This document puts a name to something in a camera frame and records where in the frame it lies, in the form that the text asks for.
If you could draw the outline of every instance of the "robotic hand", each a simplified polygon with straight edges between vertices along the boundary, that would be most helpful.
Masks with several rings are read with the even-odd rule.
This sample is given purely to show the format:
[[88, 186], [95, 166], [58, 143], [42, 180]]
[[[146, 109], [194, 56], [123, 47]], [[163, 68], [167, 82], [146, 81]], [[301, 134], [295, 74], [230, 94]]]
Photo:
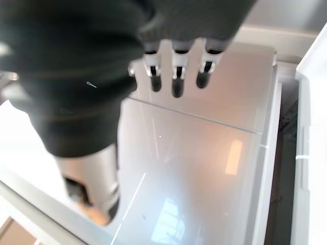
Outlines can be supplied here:
[[159, 43], [171, 39], [172, 94], [180, 97], [188, 52], [206, 38], [196, 81], [204, 88], [254, 2], [0, 1], [0, 70], [19, 75], [2, 96], [28, 113], [69, 196], [95, 222], [109, 223], [119, 206], [120, 104], [136, 89], [130, 62], [144, 57], [160, 91]]

